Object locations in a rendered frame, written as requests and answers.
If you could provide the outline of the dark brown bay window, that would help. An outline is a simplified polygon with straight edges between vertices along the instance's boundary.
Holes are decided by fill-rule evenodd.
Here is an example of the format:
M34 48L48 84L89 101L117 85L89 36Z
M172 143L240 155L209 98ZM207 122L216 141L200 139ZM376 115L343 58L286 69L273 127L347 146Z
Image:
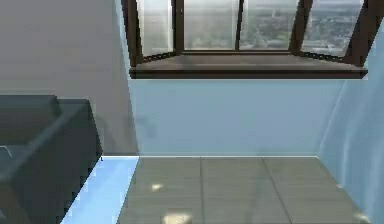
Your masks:
M384 0L119 0L130 78L362 79Z

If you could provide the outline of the dark grey sofa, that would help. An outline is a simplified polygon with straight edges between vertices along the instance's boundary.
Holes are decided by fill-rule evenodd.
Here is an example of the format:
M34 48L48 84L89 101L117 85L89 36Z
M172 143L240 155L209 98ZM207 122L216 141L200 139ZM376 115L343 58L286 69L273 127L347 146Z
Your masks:
M0 224L60 224L101 154L87 99L0 95Z

